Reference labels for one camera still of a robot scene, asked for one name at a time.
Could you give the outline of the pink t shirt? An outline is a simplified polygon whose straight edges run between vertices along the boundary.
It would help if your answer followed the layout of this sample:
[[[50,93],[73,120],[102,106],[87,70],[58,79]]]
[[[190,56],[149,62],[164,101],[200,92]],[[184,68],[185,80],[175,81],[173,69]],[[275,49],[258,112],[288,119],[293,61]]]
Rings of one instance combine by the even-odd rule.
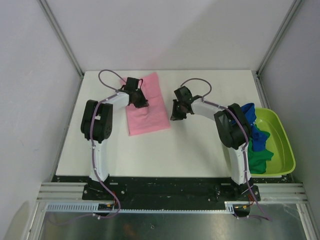
[[[142,80],[141,90],[148,106],[136,108],[130,104],[125,107],[128,135],[131,137],[171,128],[158,74],[153,72]]]

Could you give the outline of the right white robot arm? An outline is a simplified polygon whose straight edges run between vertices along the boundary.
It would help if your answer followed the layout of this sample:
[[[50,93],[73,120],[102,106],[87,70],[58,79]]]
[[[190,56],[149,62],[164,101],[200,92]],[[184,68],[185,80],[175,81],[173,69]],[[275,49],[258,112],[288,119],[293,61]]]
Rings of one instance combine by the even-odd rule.
[[[252,128],[237,103],[227,107],[205,100],[200,95],[193,96],[186,86],[174,91],[176,99],[170,119],[181,121],[187,114],[200,115],[213,120],[222,144],[227,147],[231,163],[231,179],[236,185],[230,188],[231,196],[242,201],[249,194],[245,185],[251,177],[247,160],[249,138]]]

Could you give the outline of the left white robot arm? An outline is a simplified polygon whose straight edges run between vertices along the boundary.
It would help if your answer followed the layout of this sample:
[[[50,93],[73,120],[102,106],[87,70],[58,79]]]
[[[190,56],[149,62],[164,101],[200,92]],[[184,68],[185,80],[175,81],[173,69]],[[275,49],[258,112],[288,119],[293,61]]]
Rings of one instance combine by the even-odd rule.
[[[149,106],[142,85],[144,80],[129,77],[115,94],[100,100],[88,100],[85,105],[80,130],[84,138],[91,142],[92,169],[89,177],[96,182],[104,182],[109,176],[107,142],[113,129],[113,113],[127,106],[136,109]]]

